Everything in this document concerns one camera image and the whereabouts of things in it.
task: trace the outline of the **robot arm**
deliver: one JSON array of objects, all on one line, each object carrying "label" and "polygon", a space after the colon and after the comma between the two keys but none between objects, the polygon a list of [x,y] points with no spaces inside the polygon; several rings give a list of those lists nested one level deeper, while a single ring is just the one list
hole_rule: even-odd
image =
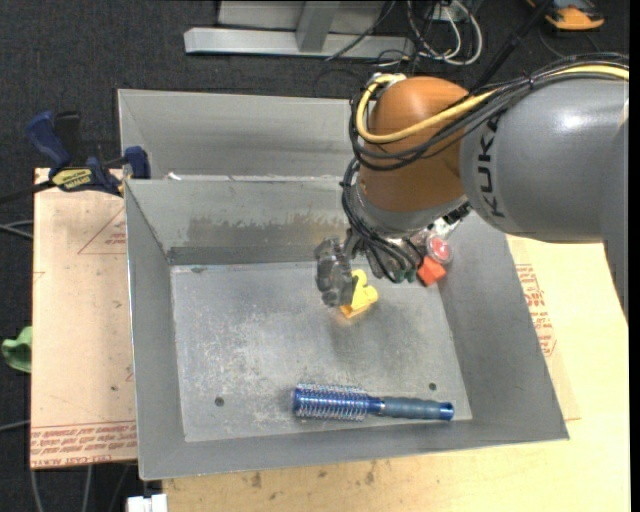
[{"label": "robot arm", "polygon": [[474,94],[437,78],[374,77],[353,102],[350,229],[316,253],[325,302],[349,302],[358,254],[376,277],[411,281],[434,225],[471,208],[505,233],[604,241],[623,301],[628,78],[621,56],[563,61]]}]

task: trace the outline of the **orange object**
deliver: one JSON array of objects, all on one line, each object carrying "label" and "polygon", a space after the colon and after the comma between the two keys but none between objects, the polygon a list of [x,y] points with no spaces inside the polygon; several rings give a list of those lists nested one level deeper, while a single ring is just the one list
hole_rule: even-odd
[{"label": "orange object", "polygon": [[418,269],[418,277],[422,280],[425,286],[432,285],[440,281],[447,271],[445,268],[434,260],[431,256],[425,256],[422,260],[422,265]]},{"label": "orange object", "polygon": [[[535,0],[526,0],[532,7]],[[546,20],[558,30],[593,30],[604,24],[604,16],[595,7],[586,3],[584,6],[568,4],[565,7],[554,6],[549,9]]]}]

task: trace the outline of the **green object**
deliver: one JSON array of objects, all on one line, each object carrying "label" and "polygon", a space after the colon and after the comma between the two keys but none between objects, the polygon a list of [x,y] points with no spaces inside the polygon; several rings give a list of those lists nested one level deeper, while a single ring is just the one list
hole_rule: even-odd
[{"label": "green object", "polygon": [[4,340],[2,355],[11,368],[31,373],[31,326],[22,329],[15,340]]}]

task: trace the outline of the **white cable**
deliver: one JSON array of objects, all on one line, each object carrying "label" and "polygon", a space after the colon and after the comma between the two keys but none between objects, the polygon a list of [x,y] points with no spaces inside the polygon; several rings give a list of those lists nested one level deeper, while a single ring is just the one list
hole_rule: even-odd
[{"label": "white cable", "polygon": [[413,7],[412,7],[411,0],[407,0],[407,9],[408,9],[408,14],[409,14],[409,16],[408,16],[409,26],[413,30],[413,33],[415,34],[416,38],[418,40],[422,41],[422,46],[424,46],[427,49],[427,52],[428,52],[428,53],[418,52],[418,55],[420,55],[421,57],[427,57],[429,59],[446,60],[447,58],[452,58],[452,57],[456,56],[458,53],[460,53],[460,49],[462,48],[462,38],[460,36],[460,31],[458,30],[458,27],[454,23],[453,18],[451,17],[451,13],[449,12],[448,8],[445,9],[445,13],[447,15],[447,18],[449,18],[448,23],[451,26],[451,28],[453,29],[453,32],[454,32],[454,34],[456,36],[456,48],[455,48],[455,50],[447,50],[447,51],[441,52],[441,53],[436,52],[431,47],[431,45],[429,45],[429,43],[427,43],[423,39],[422,34],[418,30],[418,27],[416,26],[415,21],[413,20]]},{"label": "white cable", "polygon": [[478,58],[482,53],[482,46],[483,46],[482,30],[480,29],[480,25],[478,24],[478,21],[476,20],[475,16],[473,16],[473,14],[471,14],[469,10],[459,0],[454,0],[451,5],[454,5],[456,8],[464,12],[467,20],[469,20],[469,22],[471,23],[471,26],[474,31],[474,37],[476,39],[476,50],[474,54],[468,59],[456,60],[454,58],[460,53],[460,50],[462,48],[462,35],[460,34],[458,26],[453,21],[453,17],[451,16],[449,7],[440,6],[440,10],[441,12],[444,10],[446,17],[448,18],[448,23],[452,27],[454,34],[456,36],[457,44],[456,44],[455,50],[448,50],[446,52],[438,53],[425,40],[422,39],[422,34],[418,30],[418,27],[416,26],[415,21],[413,19],[413,9],[412,9],[411,0],[407,0],[409,25],[411,27],[411,30],[415,34],[415,36],[418,38],[418,40],[422,40],[422,46],[427,51],[426,53],[423,51],[418,51],[418,55],[420,55],[421,57],[429,58],[429,59],[441,60],[453,66],[466,66],[478,60]]},{"label": "white cable", "polygon": [[471,26],[474,29],[476,40],[477,40],[476,51],[471,56],[470,59],[465,59],[464,61],[446,60],[446,62],[448,62],[449,64],[453,64],[454,66],[466,66],[467,64],[473,64],[475,61],[477,61],[478,58],[480,57],[480,54],[482,53],[482,45],[483,45],[482,30],[480,29],[480,25],[478,25],[478,21],[476,20],[476,17],[469,12],[469,9],[467,9],[458,0],[454,0],[453,3],[467,15],[467,19],[471,22]]}]

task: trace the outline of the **red object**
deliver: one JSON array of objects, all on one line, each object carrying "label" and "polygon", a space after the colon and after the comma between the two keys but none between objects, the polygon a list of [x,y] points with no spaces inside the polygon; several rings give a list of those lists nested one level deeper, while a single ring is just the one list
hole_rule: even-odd
[{"label": "red object", "polygon": [[426,286],[440,281],[445,275],[447,275],[447,271],[440,263],[431,256],[424,257],[422,265],[418,269],[418,277]]}]

